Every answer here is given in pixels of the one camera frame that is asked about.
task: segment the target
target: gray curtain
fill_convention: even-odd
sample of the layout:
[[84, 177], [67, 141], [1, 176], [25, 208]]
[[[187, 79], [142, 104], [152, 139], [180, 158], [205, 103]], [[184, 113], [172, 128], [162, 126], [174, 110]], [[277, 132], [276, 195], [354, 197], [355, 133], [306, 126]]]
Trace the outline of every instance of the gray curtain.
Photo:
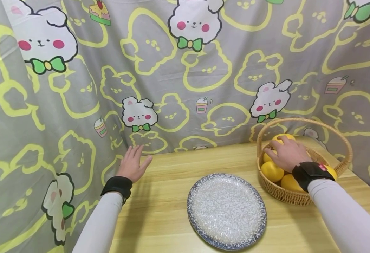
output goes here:
[[[0, 252], [71, 252], [127, 147], [335, 127], [370, 185], [370, 0], [1, 0]], [[278, 124], [336, 158], [324, 128]]]

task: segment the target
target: black wrist strap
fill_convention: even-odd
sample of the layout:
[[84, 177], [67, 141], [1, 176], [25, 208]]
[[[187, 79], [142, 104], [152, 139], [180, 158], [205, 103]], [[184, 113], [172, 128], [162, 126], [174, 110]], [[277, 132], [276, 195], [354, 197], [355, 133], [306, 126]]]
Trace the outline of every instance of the black wrist strap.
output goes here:
[[309, 184], [315, 179], [330, 179], [335, 181], [334, 177], [327, 171], [327, 168], [316, 162], [300, 163], [299, 166], [295, 166], [292, 175], [305, 192], [308, 192]]
[[106, 182], [100, 196], [103, 196], [107, 192], [119, 192], [123, 196], [124, 204], [131, 195], [130, 190], [132, 186], [133, 183], [130, 179], [123, 176], [114, 176]]

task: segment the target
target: plate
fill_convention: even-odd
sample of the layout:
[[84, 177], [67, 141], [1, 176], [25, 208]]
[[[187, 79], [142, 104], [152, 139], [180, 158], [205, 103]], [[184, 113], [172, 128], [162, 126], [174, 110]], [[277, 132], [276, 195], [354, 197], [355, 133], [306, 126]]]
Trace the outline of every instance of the plate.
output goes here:
[[225, 173], [199, 179], [190, 189], [187, 210], [197, 234], [227, 251], [256, 243], [267, 223], [265, 204], [257, 190], [244, 179]]

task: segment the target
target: light wood surface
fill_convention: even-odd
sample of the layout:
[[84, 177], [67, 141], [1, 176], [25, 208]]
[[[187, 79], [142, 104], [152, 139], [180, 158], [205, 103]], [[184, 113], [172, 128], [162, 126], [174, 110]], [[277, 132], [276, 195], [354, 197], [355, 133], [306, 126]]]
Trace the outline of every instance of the light wood surface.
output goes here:
[[[320, 152], [332, 166], [338, 163], [315, 141], [304, 137], [297, 140]], [[187, 216], [190, 188], [211, 173], [230, 173], [245, 179], [265, 202], [265, 234], [243, 252], [339, 252], [315, 205], [294, 207], [275, 200], [260, 187], [256, 159], [254, 143], [155, 155], [119, 215], [110, 253], [223, 252], [205, 243], [193, 231]], [[370, 187], [366, 183], [349, 170], [338, 182], [370, 213]]]

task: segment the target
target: right hand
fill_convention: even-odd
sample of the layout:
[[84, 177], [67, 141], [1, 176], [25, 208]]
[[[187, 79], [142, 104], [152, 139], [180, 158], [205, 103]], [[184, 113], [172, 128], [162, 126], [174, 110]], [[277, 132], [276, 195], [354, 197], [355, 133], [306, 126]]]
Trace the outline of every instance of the right hand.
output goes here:
[[264, 149], [264, 151], [284, 171], [291, 173], [294, 167], [299, 166], [301, 162], [312, 162], [304, 145], [296, 143], [286, 136], [279, 136], [278, 140], [283, 141], [283, 145], [275, 140], [270, 141], [271, 146], [278, 154], [270, 149]]
[[120, 162], [116, 176], [123, 176], [130, 179], [133, 183], [139, 181], [144, 175], [145, 170], [152, 161], [152, 156], [148, 156], [140, 165], [140, 156], [143, 151], [143, 146], [134, 146], [127, 149], [123, 160]]

